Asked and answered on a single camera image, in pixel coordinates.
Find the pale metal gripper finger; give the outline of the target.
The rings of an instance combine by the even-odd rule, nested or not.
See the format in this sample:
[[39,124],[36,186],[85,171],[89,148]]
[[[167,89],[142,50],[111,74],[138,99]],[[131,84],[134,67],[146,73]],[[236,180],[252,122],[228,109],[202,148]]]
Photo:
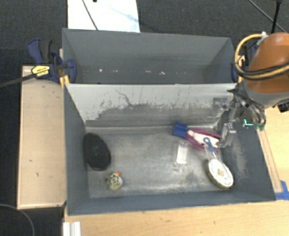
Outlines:
[[230,111],[224,111],[217,123],[217,131],[222,132],[225,123],[228,123]]
[[236,130],[232,122],[225,122],[221,130],[221,138],[219,141],[219,148],[230,146],[232,140],[236,135]]

